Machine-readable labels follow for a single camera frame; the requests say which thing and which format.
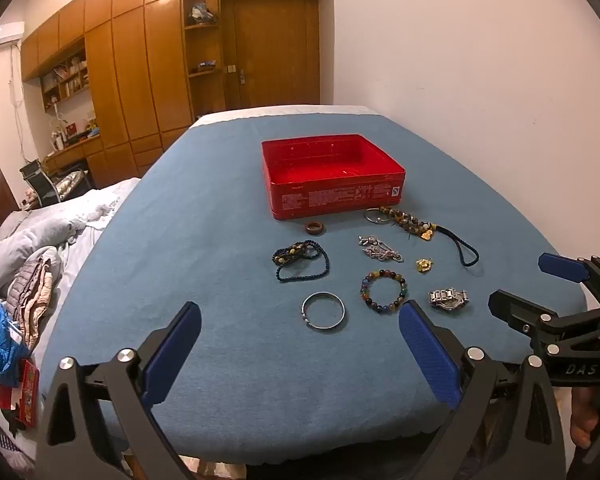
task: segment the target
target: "chair backrest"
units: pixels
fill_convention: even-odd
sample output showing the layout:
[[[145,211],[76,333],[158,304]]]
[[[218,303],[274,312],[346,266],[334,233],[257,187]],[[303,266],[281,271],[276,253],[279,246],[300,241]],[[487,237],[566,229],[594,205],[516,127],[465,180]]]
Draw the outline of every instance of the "chair backrest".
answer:
[[[20,173],[22,174],[24,180],[29,183],[29,185],[33,188],[33,191],[35,191],[38,195],[40,207],[45,207],[47,205],[60,202],[58,190],[42,169],[40,160],[36,159],[26,166],[20,168]]]

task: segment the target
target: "wristwatch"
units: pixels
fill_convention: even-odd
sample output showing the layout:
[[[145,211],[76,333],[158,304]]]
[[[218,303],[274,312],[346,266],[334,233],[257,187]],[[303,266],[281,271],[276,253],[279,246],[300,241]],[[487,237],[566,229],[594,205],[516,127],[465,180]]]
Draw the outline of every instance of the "wristwatch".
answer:
[[[429,293],[429,301],[433,306],[438,306],[444,310],[456,310],[469,303],[469,296],[466,290],[458,292],[452,287],[443,290],[432,290]]]

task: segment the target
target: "jewelry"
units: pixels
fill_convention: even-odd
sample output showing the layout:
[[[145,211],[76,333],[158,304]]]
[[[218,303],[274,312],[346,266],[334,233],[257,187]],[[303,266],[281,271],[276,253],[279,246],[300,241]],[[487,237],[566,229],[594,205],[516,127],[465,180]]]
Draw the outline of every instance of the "jewelry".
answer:
[[[431,260],[416,260],[416,270],[421,273],[429,272],[431,267],[433,266],[433,262]]]
[[[315,254],[309,254],[310,250],[315,250]],[[311,274],[310,276],[288,276],[287,278],[280,278],[280,270],[282,267],[288,267],[292,263],[298,260],[315,260],[321,254],[324,255],[324,271],[320,274]],[[307,280],[317,280],[322,278],[329,273],[330,263],[327,253],[313,240],[305,240],[304,242],[296,242],[295,244],[286,247],[284,249],[278,249],[271,257],[273,262],[278,266],[276,271],[276,278],[279,282],[305,282]]]
[[[375,218],[375,219],[369,218],[369,216],[368,216],[369,211],[378,211],[379,213],[386,215],[387,219],[385,220],[383,218]],[[478,260],[480,259],[480,254],[478,254],[478,251],[476,251],[473,247],[471,247],[471,245],[469,245],[467,242],[462,240],[460,237],[458,237],[456,234],[451,232],[449,229],[446,229],[440,225],[420,221],[415,216],[412,216],[408,213],[404,213],[404,212],[400,211],[399,209],[387,207],[384,205],[381,205],[380,207],[372,207],[371,209],[367,209],[365,211],[365,218],[374,224],[386,224],[386,223],[390,222],[391,220],[394,220],[395,223],[397,223],[400,227],[402,227],[409,234],[419,236],[420,238],[422,238],[423,240],[426,240],[427,242],[429,240],[431,240],[431,237],[433,236],[434,231],[438,231],[438,232],[442,233],[443,235],[451,238],[453,240],[453,242],[456,244],[456,247],[458,248],[458,253],[460,254],[460,263],[462,263],[463,267],[471,267],[471,266],[475,265],[476,263],[478,263]],[[473,254],[475,254],[475,258],[472,261],[470,261],[469,263],[467,263],[464,260],[464,254],[462,254],[462,247],[460,245],[466,247]]]
[[[398,298],[393,303],[389,303],[385,306],[378,305],[374,300],[372,300],[369,296],[368,290],[369,284],[377,278],[380,278],[381,276],[391,278],[392,280],[395,280],[396,282],[400,283],[400,294],[398,295]],[[367,306],[369,306],[372,310],[375,310],[378,313],[394,312],[400,307],[400,305],[404,301],[404,298],[407,296],[407,282],[400,274],[396,274],[392,270],[374,270],[373,272],[370,272],[367,276],[365,276],[364,280],[362,280],[362,288],[360,288],[360,295],[362,296],[362,299],[365,300]]]
[[[452,287],[444,290],[432,290],[429,293],[429,301],[433,306],[451,311],[462,308],[469,303],[469,296],[466,290],[458,292]]]
[[[304,224],[304,230],[312,236],[316,236],[324,231],[324,224],[322,222],[312,220],[311,222]]]
[[[369,258],[376,258],[381,262],[393,259],[401,264],[404,260],[398,251],[394,251],[391,247],[385,244],[382,240],[378,240],[375,236],[359,236],[358,245],[365,246],[364,253]]]
[[[307,319],[306,311],[309,309],[309,305],[310,305],[312,299],[316,298],[318,296],[323,296],[323,297],[326,297],[326,298],[333,298],[334,300],[336,300],[340,304],[340,307],[342,308],[342,316],[336,322],[336,324],[333,324],[331,326],[317,326],[317,325],[312,324]],[[310,295],[306,300],[304,300],[302,302],[302,308],[300,309],[300,313],[302,314],[302,319],[304,319],[304,321],[306,322],[307,326],[310,326],[311,328],[316,328],[318,330],[330,330],[332,328],[336,328],[340,323],[342,323],[342,320],[344,320],[346,311],[344,309],[344,303],[335,294],[331,294],[330,292],[315,292],[314,294]]]

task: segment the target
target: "black chair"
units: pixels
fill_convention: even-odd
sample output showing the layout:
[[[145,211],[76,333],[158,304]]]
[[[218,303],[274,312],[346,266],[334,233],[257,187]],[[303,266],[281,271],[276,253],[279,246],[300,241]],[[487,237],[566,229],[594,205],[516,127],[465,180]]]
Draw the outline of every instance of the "black chair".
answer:
[[[89,179],[83,170],[73,171],[62,180],[53,183],[38,159],[20,168],[20,173],[36,192],[40,207],[64,202],[91,189]]]

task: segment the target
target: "blue gripper pad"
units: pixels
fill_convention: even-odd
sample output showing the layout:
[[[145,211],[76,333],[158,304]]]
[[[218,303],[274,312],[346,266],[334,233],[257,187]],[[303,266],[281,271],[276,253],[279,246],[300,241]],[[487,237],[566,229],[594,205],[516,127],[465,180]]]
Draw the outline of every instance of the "blue gripper pad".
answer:
[[[429,387],[439,402],[452,410],[462,399],[460,373],[454,361],[430,328],[430,321],[422,319],[407,301],[400,308],[398,325],[409,350],[415,357]]]
[[[167,398],[202,329],[202,313],[195,303],[186,303],[176,318],[179,319],[172,322],[168,335],[144,369],[141,401],[148,410]]]
[[[587,267],[576,260],[558,256],[557,254],[543,253],[538,258],[538,267],[542,272],[580,283],[589,279]]]

